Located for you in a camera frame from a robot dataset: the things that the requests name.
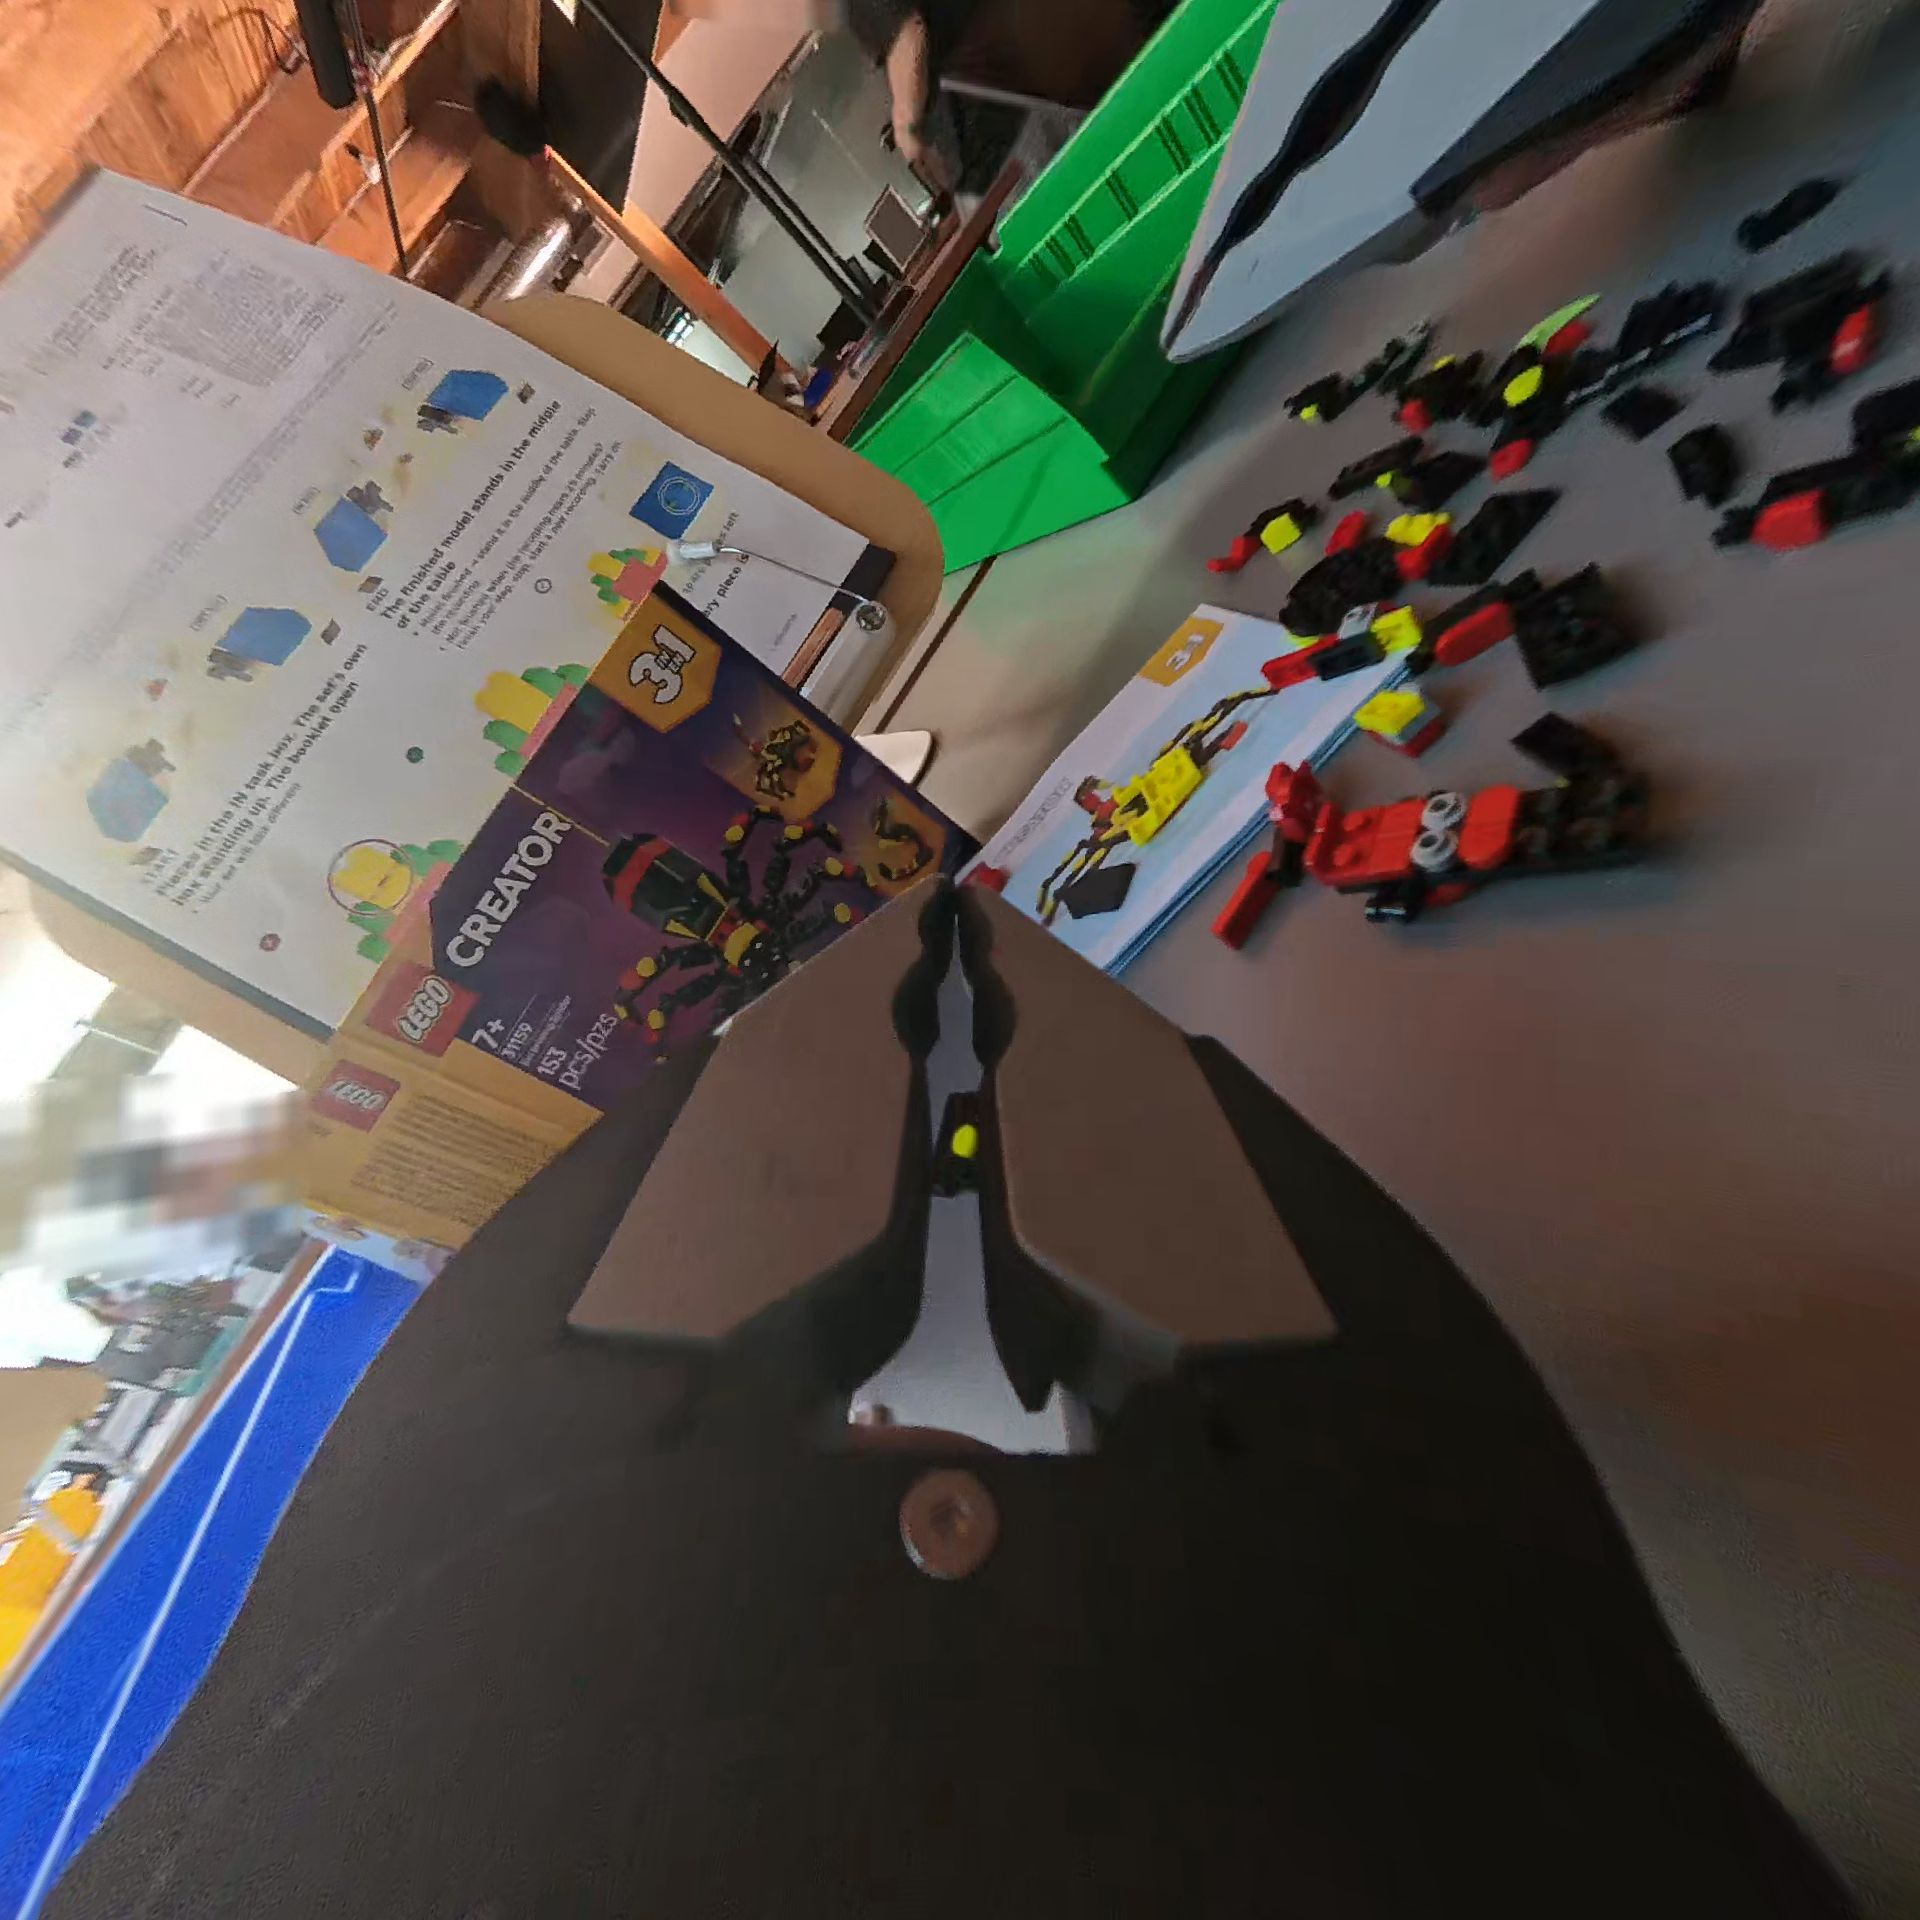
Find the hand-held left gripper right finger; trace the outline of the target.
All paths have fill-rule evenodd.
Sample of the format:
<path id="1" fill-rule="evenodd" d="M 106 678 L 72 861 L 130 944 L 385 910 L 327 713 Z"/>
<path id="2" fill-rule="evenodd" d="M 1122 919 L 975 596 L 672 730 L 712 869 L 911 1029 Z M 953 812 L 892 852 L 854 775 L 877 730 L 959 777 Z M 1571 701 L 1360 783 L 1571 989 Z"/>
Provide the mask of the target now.
<path id="1" fill-rule="evenodd" d="M 964 897 L 981 1261 L 1024 1405 L 1335 1336 L 1181 1026 L 1001 897 Z"/>

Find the open spider instruction booklet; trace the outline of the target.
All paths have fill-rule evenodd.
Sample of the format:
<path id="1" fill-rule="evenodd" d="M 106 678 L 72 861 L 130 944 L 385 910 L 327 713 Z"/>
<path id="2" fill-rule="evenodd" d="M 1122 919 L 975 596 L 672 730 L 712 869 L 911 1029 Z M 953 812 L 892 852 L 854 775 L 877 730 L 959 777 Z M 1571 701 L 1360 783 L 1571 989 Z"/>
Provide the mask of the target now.
<path id="1" fill-rule="evenodd" d="M 1321 767 L 1357 712 L 1406 685 L 1406 603 L 1354 603 L 1330 635 L 1198 606 L 1052 762 L 964 881 L 1122 974 L 1252 840 L 1275 766 Z"/>

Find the pile of lego pieces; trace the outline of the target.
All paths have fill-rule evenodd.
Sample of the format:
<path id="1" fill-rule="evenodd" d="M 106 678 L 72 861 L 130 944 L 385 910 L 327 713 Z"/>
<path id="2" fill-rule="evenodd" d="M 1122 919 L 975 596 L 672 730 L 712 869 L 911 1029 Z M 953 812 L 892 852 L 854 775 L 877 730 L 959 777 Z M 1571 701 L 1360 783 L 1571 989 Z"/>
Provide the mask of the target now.
<path id="1" fill-rule="evenodd" d="M 1859 248 L 1766 282 L 1741 294 L 1727 342 L 1708 355 L 1708 372 L 1777 369 L 1771 410 L 1777 415 L 1805 410 L 1875 367 L 1894 286 L 1891 263 Z M 1393 393 L 1396 420 L 1411 434 L 1346 463 L 1330 501 L 1390 492 L 1404 513 L 1380 530 L 1368 510 L 1335 522 L 1325 555 L 1284 603 L 1286 652 L 1261 662 L 1260 685 L 1227 693 L 1181 735 L 1198 766 L 1245 735 L 1244 707 L 1304 685 L 1380 664 L 1404 668 L 1404 681 L 1383 685 L 1373 718 L 1357 707 L 1354 721 L 1377 729 L 1380 738 L 1400 738 L 1404 752 L 1420 752 L 1436 729 L 1424 718 L 1427 707 L 1411 681 L 1432 668 L 1463 664 L 1514 640 L 1532 681 L 1552 688 L 1635 649 L 1635 630 L 1599 562 L 1564 580 L 1542 580 L 1533 570 L 1503 574 L 1559 508 L 1559 491 L 1487 492 L 1468 521 L 1446 510 L 1477 477 L 1522 474 L 1584 406 L 1599 406 L 1599 415 L 1632 443 L 1670 426 L 1686 410 L 1681 397 L 1645 372 L 1720 332 L 1727 286 L 1666 282 L 1627 307 L 1615 342 L 1605 344 L 1593 339 L 1593 307 L 1595 297 L 1577 297 L 1545 316 L 1494 369 L 1484 353 L 1420 367 L 1427 332 L 1416 332 L 1390 342 L 1360 374 L 1330 374 L 1288 397 L 1297 420 L 1334 420 L 1368 390 Z M 1427 449 L 1427 434 L 1449 420 L 1487 430 L 1487 452 Z M 1796 555 L 1843 527 L 1916 504 L 1916 379 L 1859 397 L 1843 452 L 1773 474 L 1747 504 L 1737 501 L 1741 449 L 1720 420 L 1674 435 L 1666 463 L 1686 504 L 1720 513 L 1711 530 L 1720 551 Z M 1390 603 L 1390 587 L 1472 592 L 1424 621 L 1415 606 Z"/>

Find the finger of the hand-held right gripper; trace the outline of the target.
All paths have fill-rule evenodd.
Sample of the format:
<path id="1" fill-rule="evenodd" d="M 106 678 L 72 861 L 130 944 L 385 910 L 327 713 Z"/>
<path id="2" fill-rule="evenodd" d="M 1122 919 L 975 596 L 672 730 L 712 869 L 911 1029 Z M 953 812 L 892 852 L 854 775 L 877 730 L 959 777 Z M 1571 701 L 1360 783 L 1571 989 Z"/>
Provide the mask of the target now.
<path id="1" fill-rule="evenodd" d="M 1167 297 L 1161 350 L 1173 361 L 1202 355 L 1202 344 L 1189 344 L 1189 327 L 1230 256 L 1270 221 L 1297 179 L 1357 128 L 1390 63 L 1432 13 L 1434 3 L 1275 6 Z"/>
<path id="2" fill-rule="evenodd" d="M 1415 259 L 1490 183 L 1681 108 L 1738 40 L 1738 3 L 1434 3 L 1357 128 L 1230 256 L 1189 344 L 1209 355 L 1316 286 Z"/>

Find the printed instruction sheet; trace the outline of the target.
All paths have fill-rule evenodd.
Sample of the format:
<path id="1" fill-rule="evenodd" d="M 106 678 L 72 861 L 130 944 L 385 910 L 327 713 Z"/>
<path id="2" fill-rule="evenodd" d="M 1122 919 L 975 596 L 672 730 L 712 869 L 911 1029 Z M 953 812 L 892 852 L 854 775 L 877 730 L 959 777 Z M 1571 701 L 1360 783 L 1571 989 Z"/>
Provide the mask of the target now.
<path id="1" fill-rule="evenodd" d="M 3 274 L 3 857 L 332 1029 L 668 580 L 788 668 L 898 558 L 534 342 L 96 169 Z"/>

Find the red brown lego body assembly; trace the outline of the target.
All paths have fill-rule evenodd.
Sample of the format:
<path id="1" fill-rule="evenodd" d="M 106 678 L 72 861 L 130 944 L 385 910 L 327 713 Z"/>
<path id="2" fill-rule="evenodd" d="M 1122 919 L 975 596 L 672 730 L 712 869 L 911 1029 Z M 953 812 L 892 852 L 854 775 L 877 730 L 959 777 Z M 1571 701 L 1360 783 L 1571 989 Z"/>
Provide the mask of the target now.
<path id="1" fill-rule="evenodd" d="M 1266 775 L 1273 840 L 1213 937 L 1245 947 L 1284 892 L 1321 881 L 1360 897 L 1369 922 L 1415 922 L 1509 880 L 1627 865 L 1649 849 L 1653 783 L 1605 735 L 1545 712 L 1514 735 L 1542 785 L 1432 790 L 1390 804 L 1335 804 L 1310 766 Z"/>

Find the green plastic bin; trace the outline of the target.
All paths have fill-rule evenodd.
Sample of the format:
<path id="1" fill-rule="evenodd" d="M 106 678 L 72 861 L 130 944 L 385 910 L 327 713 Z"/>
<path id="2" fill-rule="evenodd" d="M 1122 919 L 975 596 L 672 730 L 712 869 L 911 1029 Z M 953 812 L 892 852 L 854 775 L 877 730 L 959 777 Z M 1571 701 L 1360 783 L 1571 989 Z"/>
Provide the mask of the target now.
<path id="1" fill-rule="evenodd" d="M 1173 3 L 996 219 L 854 449 L 935 513 L 947 570 L 1127 508 L 1232 367 L 1161 323 L 1275 3 Z"/>

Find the purple lego set box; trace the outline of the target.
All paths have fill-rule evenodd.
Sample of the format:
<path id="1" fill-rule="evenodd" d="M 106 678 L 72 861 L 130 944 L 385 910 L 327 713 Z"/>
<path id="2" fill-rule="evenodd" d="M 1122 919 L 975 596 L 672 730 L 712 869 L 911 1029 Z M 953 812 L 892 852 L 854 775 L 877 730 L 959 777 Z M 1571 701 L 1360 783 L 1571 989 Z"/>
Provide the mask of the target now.
<path id="1" fill-rule="evenodd" d="M 307 1227 L 416 1283 L 596 1116 L 976 835 L 654 587 L 554 691 L 313 1075 Z"/>

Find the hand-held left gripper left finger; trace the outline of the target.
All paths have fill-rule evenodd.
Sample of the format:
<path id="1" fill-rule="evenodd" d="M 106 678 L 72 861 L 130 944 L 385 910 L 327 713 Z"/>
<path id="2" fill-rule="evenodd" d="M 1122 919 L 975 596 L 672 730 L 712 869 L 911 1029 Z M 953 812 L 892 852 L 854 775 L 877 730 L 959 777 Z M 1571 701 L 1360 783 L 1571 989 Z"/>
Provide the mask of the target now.
<path id="1" fill-rule="evenodd" d="M 920 1311 L 953 887 L 915 887 L 736 1012 L 676 1107 L 571 1328 L 712 1347 L 787 1309 L 830 1352 Z"/>

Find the blue plastic bin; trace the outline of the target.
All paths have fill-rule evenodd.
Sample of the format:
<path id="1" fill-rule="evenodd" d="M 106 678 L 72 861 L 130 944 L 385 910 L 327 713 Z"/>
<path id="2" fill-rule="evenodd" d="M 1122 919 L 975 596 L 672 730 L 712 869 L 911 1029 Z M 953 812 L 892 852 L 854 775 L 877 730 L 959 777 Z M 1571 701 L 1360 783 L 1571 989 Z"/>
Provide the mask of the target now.
<path id="1" fill-rule="evenodd" d="M 421 1283 L 346 1253 L 307 1279 L 3 1707 L 3 1905 L 72 1859 L 224 1641 L 327 1431 Z"/>

